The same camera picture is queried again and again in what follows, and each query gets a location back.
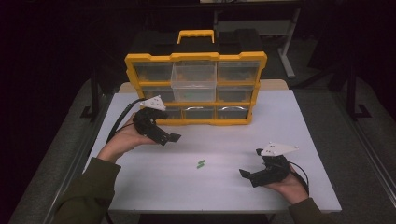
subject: olive green sleeve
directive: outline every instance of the olive green sleeve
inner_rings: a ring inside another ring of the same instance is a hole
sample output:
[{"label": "olive green sleeve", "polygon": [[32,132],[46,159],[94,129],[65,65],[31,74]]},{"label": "olive green sleeve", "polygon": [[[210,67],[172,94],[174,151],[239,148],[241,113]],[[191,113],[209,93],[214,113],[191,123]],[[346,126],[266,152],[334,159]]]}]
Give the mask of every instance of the olive green sleeve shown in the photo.
[{"label": "olive green sleeve", "polygon": [[62,196],[53,223],[100,223],[114,197],[120,166],[91,158]]},{"label": "olive green sleeve", "polygon": [[295,224],[335,224],[325,214],[322,214],[312,198],[289,207],[291,217]]}]

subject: white bracket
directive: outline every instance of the white bracket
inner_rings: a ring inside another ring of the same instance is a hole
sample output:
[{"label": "white bracket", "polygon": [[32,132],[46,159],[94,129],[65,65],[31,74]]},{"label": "white bracket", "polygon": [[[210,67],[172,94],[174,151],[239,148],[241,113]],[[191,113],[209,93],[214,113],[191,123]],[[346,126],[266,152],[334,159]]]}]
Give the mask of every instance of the white bracket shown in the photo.
[{"label": "white bracket", "polygon": [[288,145],[270,142],[261,152],[261,155],[275,157],[298,149],[299,148],[297,146],[288,146]]},{"label": "white bracket", "polygon": [[163,100],[161,99],[161,95],[142,101],[140,102],[140,105],[161,111],[165,111],[166,109],[166,106],[163,104]]}]

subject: tabletop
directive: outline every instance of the tabletop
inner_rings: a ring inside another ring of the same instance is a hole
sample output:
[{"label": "tabletop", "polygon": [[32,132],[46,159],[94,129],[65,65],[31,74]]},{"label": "tabletop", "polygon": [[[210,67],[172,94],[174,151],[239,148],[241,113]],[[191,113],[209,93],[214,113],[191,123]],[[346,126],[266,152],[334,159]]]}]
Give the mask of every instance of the tabletop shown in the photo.
[{"label": "tabletop", "polygon": [[[136,93],[116,93],[90,157],[97,155]],[[136,105],[131,111],[138,110]],[[118,160],[110,210],[135,213],[276,213],[288,203],[270,189],[253,188],[239,169],[263,170],[255,149],[269,142],[298,146],[285,157],[309,177],[310,196],[322,212],[341,211],[292,91],[260,91],[249,125],[161,126],[177,143],[140,146]],[[205,165],[197,169],[199,161]]]}]

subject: yellow storage organizer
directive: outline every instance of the yellow storage organizer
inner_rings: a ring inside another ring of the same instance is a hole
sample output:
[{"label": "yellow storage organizer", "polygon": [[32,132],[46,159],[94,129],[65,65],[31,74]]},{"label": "yellow storage organizer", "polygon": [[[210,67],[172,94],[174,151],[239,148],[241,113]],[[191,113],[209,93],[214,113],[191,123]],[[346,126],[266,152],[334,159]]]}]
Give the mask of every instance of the yellow storage organizer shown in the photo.
[{"label": "yellow storage organizer", "polygon": [[139,97],[161,95],[158,124],[249,124],[267,56],[255,30],[142,32],[125,57]]}]

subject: yellow handle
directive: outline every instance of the yellow handle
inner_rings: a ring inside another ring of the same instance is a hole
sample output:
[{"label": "yellow handle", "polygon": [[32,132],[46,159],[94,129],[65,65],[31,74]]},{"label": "yellow handle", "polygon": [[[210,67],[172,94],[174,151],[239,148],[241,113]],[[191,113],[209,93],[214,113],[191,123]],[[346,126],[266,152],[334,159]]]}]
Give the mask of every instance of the yellow handle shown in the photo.
[{"label": "yellow handle", "polygon": [[215,43],[215,32],[213,30],[186,30],[178,33],[177,43],[180,44],[181,37],[211,36],[212,43]]}]

